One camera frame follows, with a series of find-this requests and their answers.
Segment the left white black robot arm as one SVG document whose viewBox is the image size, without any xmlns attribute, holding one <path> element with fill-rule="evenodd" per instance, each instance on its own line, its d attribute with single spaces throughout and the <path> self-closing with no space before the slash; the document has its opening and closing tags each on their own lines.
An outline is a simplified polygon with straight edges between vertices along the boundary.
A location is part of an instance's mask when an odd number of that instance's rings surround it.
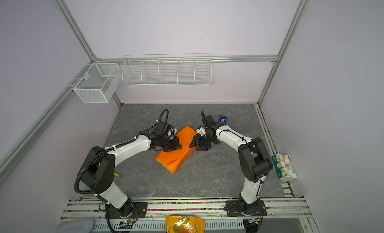
<svg viewBox="0 0 384 233">
<path fill-rule="evenodd" d="M 182 149 L 177 130 L 169 122 L 169 110 L 164 109 L 155 124 L 133 138 L 109 147 L 91 148 L 74 182 L 79 195 L 91 194 L 116 210 L 121 217 L 133 211 L 131 198 L 116 183 L 117 168 L 131 157 L 146 151 L 172 152 Z"/>
</svg>

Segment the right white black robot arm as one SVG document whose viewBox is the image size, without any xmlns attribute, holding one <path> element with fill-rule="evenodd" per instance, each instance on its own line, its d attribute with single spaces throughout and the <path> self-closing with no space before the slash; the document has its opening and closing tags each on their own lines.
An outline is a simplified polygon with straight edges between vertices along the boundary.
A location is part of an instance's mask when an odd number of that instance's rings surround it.
<svg viewBox="0 0 384 233">
<path fill-rule="evenodd" d="M 260 199 L 260 190 L 273 169 L 271 156 L 261 138 L 244 136 L 224 122 L 216 122 L 210 115 L 201 112 L 202 125 L 197 129 L 190 148 L 197 151 L 208 151 L 212 144 L 226 143 L 239 155 L 241 171 L 245 177 L 244 187 L 239 196 L 237 206 L 227 206 L 230 211 L 251 215 L 254 211 L 261 212 L 264 202 Z"/>
</svg>

